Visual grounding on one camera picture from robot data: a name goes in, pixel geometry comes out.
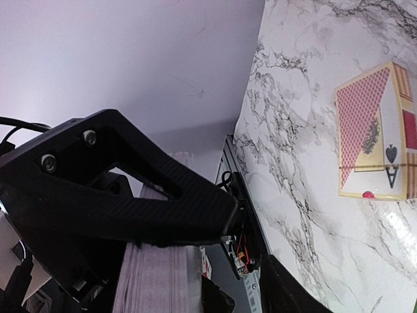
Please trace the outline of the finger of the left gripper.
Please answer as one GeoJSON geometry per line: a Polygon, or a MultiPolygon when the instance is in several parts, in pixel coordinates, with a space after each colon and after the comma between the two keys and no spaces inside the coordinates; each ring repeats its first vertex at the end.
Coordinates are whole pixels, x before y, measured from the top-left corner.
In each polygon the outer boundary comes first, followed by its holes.
{"type": "Polygon", "coordinates": [[[117,110],[71,119],[2,156],[1,202],[16,226],[162,246],[217,243],[238,211],[232,195],[117,110]],[[95,188],[114,168],[158,186],[164,199],[95,188]]]}

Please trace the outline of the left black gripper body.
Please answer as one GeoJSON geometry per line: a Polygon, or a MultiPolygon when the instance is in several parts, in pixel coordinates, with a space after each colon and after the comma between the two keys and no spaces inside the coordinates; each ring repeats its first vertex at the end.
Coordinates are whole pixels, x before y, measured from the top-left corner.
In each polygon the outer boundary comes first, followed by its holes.
{"type": "Polygon", "coordinates": [[[2,288],[18,265],[14,249],[20,247],[17,241],[23,239],[34,254],[28,296],[52,279],[83,311],[113,310],[125,242],[32,228],[17,231],[5,213],[1,213],[1,237],[2,288]]]}

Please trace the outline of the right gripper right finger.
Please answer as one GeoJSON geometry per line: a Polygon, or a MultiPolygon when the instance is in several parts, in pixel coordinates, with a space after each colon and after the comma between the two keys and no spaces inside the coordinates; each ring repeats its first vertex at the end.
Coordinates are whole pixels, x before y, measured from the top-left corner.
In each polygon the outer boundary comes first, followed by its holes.
{"type": "Polygon", "coordinates": [[[311,296],[272,254],[262,260],[260,294],[263,312],[331,312],[311,296]]]}

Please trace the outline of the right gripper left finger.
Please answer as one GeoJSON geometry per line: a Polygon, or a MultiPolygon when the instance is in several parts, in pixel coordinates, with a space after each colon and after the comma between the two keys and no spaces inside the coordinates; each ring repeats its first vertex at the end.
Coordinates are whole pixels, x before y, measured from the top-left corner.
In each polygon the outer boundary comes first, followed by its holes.
{"type": "Polygon", "coordinates": [[[204,313],[232,313],[235,300],[228,296],[219,286],[202,276],[201,301],[204,313]]]}

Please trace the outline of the red playing card deck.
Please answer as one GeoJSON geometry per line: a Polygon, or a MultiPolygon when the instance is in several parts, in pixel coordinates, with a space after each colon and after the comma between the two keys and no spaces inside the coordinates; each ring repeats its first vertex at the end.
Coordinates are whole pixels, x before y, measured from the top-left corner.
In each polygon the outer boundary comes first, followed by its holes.
{"type": "Polygon", "coordinates": [[[128,243],[113,312],[202,312],[199,246],[128,243]]]}

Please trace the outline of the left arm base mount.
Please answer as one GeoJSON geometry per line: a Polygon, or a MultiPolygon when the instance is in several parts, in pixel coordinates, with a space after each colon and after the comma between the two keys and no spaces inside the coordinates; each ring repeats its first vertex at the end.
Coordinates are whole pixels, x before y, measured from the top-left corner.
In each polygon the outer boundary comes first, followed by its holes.
{"type": "Polygon", "coordinates": [[[240,280],[260,271],[269,250],[233,149],[232,135],[226,136],[215,184],[237,201],[231,234],[222,238],[220,246],[234,276],[240,280]]]}

